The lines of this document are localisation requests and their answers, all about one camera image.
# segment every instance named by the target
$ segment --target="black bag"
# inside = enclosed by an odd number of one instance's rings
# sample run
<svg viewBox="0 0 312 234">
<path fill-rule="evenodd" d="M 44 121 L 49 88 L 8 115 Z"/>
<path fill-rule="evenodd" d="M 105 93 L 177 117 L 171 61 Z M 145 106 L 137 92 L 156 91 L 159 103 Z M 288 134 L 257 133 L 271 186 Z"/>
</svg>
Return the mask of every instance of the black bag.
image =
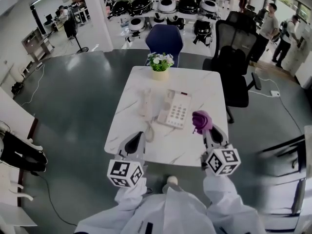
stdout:
<svg viewBox="0 0 312 234">
<path fill-rule="evenodd" d="M 281 22 L 281 25 L 280 25 L 280 27 L 282 28 L 281 29 L 281 37 L 286 35 L 289 38 L 290 35 L 289 35 L 288 31 L 287 31 L 287 26 L 288 26 L 289 22 L 293 23 L 293 21 L 283 21 L 283 22 Z"/>
<path fill-rule="evenodd" d="M 207 37 L 212 37 L 212 29 L 213 25 L 210 22 L 197 20 L 194 24 L 196 38 L 193 43 L 197 44 L 198 41 L 201 41 L 206 46 L 209 46 L 211 42 L 207 44 L 206 39 Z"/>
</svg>

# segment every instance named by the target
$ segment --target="white sleeve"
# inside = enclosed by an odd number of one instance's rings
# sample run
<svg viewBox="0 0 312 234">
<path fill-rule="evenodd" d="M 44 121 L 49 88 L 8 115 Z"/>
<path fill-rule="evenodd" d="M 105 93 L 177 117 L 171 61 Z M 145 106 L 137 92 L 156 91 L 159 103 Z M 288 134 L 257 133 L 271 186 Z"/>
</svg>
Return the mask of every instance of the white sleeve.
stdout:
<svg viewBox="0 0 312 234">
<path fill-rule="evenodd" d="M 68 20 L 68 10 L 63 10 L 63 17 Z"/>
<path fill-rule="evenodd" d="M 206 170 L 204 192 L 212 202 L 207 216 L 217 233 L 265 234 L 258 212 L 243 204 L 234 184 L 227 176 L 215 176 Z"/>
<path fill-rule="evenodd" d="M 75 233 L 119 234 L 134 215 L 145 193 L 146 178 L 141 178 L 132 189 L 120 188 L 115 197 L 118 205 L 80 221 Z"/>
<path fill-rule="evenodd" d="M 292 22 L 289 22 L 288 26 L 289 26 L 289 31 L 288 32 L 290 34 L 294 34 L 294 24 Z"/>
</svg>

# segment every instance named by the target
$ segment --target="potted plant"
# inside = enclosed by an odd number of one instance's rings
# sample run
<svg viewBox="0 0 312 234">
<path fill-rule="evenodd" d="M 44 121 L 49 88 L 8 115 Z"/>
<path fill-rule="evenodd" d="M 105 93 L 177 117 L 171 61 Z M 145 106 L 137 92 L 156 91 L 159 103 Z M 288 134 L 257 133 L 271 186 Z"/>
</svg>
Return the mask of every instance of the potted plant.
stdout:
<svg viewBox="0 0 312 234">
<path fill-rule="evenodd" d="M 162 53 L 148 54 L 148 64 L 152 67 L 153 79 L 154 80 L 166 80 L 169 77 L 168 68 L 171 67 L 175 62 L 173 56 L 170 54 Z"/>
</svg>

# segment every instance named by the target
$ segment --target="computer monitor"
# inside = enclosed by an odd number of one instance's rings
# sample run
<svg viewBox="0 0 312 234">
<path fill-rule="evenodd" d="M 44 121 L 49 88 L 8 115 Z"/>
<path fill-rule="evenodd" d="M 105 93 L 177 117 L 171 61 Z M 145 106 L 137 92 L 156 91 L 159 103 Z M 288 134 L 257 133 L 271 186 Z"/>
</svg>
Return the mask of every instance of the computer monitor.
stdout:
<svg viewBox="0 0 312 234">
<path fill-rule="evenodd" d="M 47 19 L 47 21 L 52 21 L 52 19 L 53 19 L 51 14 L 47 15 L 45 18 Z"/>
</svg>

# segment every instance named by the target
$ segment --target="chair armrest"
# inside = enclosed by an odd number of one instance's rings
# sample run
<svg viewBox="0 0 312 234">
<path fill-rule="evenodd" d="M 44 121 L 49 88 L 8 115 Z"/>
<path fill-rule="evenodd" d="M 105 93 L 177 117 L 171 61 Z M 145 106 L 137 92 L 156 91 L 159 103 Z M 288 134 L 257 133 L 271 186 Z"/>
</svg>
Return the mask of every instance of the chair armrest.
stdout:
<svg viewBox="0 0 312 234">
<path fill-rule="evenodd" d="M 253 81 L 249 83 L 247 86 L 247 90 L 250 90 L 253 86 L 256 88 L 256 90 L 261 90 L 261 81 L 259 79 L 259 76 L 256 73 L 252 73 Z"/>
<path fill-rule="evenodd" d="M 259 76 L 256 73 L 252 72 L 252 77 L 253 77 L 254 87 L 256 88 L 256 90 L 261 90 L 262 86 L 261 86 L 261 80 Z"/>
</svg>

